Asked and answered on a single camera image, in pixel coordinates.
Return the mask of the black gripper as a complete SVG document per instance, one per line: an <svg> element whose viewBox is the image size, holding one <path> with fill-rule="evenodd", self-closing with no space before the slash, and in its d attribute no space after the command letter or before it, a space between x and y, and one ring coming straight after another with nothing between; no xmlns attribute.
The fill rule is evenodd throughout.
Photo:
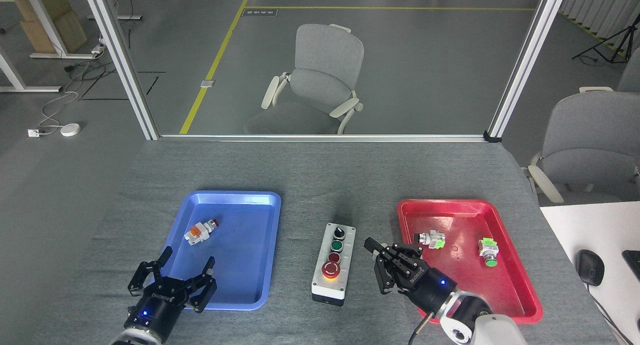
<svg viewBox="0 0 640 345"><path fill-rule="evenodd" d="M162 268L172 254L172 247L167 245L157 260L141 261L128 284L130 294L133 297L142 295L142 298L129 311L125 328L148 331L162 344L169 338L185 304L200 314L217 290L217 281L213 277L214 256L206 261L200 275L189 279L186 288L185 280L162 280ZM149 274L153 274L154 282L143 290Z"/></svg>
<svg viewBox="0 0 640 345"><path fill-rule="evenodd" d="M397 284L394 272L402 265L409 273L400 275L400 288L411 302L425 313L437 315L455 292L458 283L435 267L418 265L422 259L422 245L393 243L382 245L372 237L366 238L364 247L374 255L374 273L379 292L388 295Z"/></svg>

